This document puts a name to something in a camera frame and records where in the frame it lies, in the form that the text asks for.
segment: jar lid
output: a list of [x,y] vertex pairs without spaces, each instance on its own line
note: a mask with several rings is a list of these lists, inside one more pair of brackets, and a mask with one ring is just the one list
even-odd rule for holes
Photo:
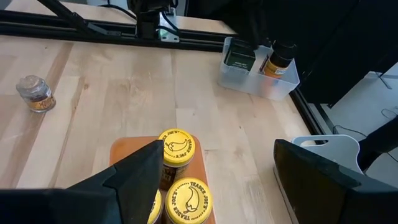
[[184,130],[166,130],[159,136],[159,140],[164,142],[164,164],[167,166],[184,166],[195,154],[195,141]]
[[150,210],[147,224],[155,223],[160,215],[160,211],[162,211],[162,195],[160,194],[160,191],[157,190],[154,203]]
[[165,206],[167,215],[175,224],[199,224],[210,216],[213,198],[205,183],[186,177],[171,186]]

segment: wooden cutting board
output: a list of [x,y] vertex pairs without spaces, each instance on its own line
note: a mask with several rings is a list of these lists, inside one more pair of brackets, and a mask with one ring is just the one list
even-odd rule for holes
[[[188,168],[185,170],[183,177],[194,177],[207,183],[205,164],[203,163],[203,154],[201,153],[201,147],[199,140],[193,136],[195,140],[195,156],[189,163]],[[116,140],[111,148],[111,155],[109,159],[109,164],[113,165],[124,159],[126,156],[132,154],[138,149],[142,148],[146,144],[157,140],[157,136],[148,137],[131,137],[131,138],[121,138]],[[216,224],[214,217],[214,211],[211,212],[210,217],[207,219],[206,224]]]

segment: spice jar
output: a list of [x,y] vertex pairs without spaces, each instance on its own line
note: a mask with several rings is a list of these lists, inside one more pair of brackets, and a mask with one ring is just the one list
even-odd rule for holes
[[195,141],[186,131],[169,129],[159,136],[164,142],[164,162],[160,188],[168,190],[181,177],[195,154]]
[[296,54],[297,46],[290,42],[275,40],[271,55],[267,55],[261,65],[261,72],[272,78],[281,78]]
[[29,75],[21,78],[16,88],[30,110],[34,112],[43,113],[55,106],[51,89],[40,77]]
[[163,223],[205,223],[212,208],[213,198],[207,185],[196,178],[182,178],[167,192]]
[[149,218],[147,224],[158,224],[160,223],[160,213],[162,212],[163,208],[163,201],[162,201],[162,194],[159,190],[156,191],[156,196],[154,200],[154,204],[150,210]]

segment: clear plastic container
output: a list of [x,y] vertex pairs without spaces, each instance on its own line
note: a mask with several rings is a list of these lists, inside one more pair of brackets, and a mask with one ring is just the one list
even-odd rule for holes
[[218,77],[219,85],[271,100],[282,100],[300,83],[294,60],[290,63],[289,68],[281,79],[268,77],[259,73],[261,64],[266,58],[267,53],[271,50],[264,46],[260,46],[254,51],[256,54],[256,61],[250,72],[226,65],[224,60],[230,42],[231,37],[225,38],[220,75]]

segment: yellow lid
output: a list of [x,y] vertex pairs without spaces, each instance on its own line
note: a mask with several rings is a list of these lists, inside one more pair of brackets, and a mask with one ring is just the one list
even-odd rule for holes
[[186,131],[169,129],[160,136],[164,141],[164,164],[172,167],[184,166],[195,154],[195,141]]
[[157,218],[159,217],[160,211],[162,211],[162,195],[160,194],[160,191],[157,190],[154,204],[152,205],[152,208],[150,210],[147,224],[155,223]]
[[210,216],[213,199],[205,183],[186,177],[171,186],[165,206],[167,215],[175,224],[199,224]]

